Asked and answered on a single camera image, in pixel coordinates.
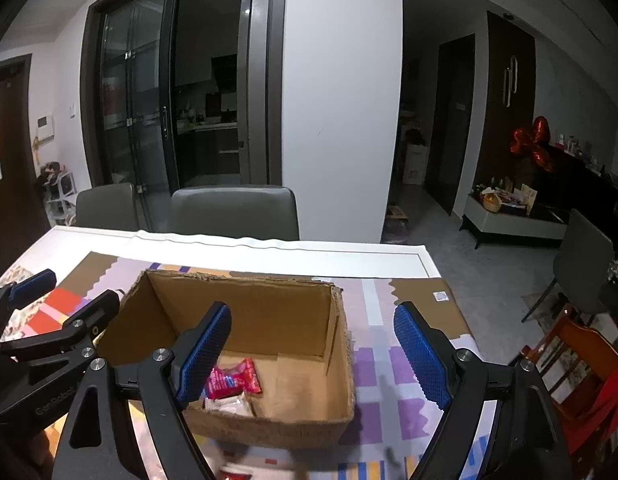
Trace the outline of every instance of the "door handle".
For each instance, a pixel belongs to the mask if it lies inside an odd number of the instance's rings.
[[[516,93],[518,91],[518,58],[516,56],[510,57],[510,70],[513,70],[513,90],[512,92]]]
[[[162,119],[161,126],[163,127],[163,139],[167,139],[167,137],[169,137],[169,132],[167,130],[167,107],[166,106],[163,106],[163,109],[161,110],[161,119]]]
[[[507,84],[507,79],[509,78],[509,69],[506,68],[504,74],[502,75],[502,104],[505,105],[506,108],[509,108],[507,104],[507,90],[509,85]]]
[[[513,83],[513,69],[509,67],[507,69],[507,104],[505,105],[509,108],[512,105],[512,83]]]

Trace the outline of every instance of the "qr code sticker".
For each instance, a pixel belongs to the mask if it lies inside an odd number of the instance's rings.
[[[434,292],[433,297],[436,298],[436,301],[449,301],[449,297],[444,290]]]

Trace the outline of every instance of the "cardboard box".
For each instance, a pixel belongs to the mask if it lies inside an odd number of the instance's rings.
[[[224,278],[167,270],[143,272],[98,343],[112,365],[169,348],[214,301],[231,309],[231,335],[219,365],[251,357],[262,386],[255,418],[184,413],[193,433],[252,446],[287,449],[337,443],[353,420],[355,387],[340,289],[331,283]]]
[[[427,170],[429,148],[417,144],[408,144],[404,160],[403,184],[422,185]]]

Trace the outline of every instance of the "gray dining chair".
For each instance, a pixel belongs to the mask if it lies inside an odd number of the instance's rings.
[[[590,316],[587,322],[589,326],[596,314],[606,310],[599,295],[607,282],[607,271],[613,257],[611,240],[582,214],[572,210],[569,226],[554,258],[554,278],[522,318],[522,322],[545,301],[557,283],[569,303],[579,312]]]
[[[133,184],[98,186],[78,194],[75,225],[95,229],[139,231]]]
[[[298,240],[295,197],[278,186],[200,186],[171,197],[169,230],[259,240]]]

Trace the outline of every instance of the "blue gripper pad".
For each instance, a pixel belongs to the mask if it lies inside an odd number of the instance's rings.
[[[55,272],[50,269],[43,270],[28,280],[14,285],[9,295],[9,303],[16,309],[24,308],[54,288]]]
[[[222,305],[180,369],[176,400],[182,405],[198,400],[231,332],[231,310]]]
[[[445,368],[415,319],[402,304],[393,313],[393,330],[425,397],[445,410],[451,402]]]

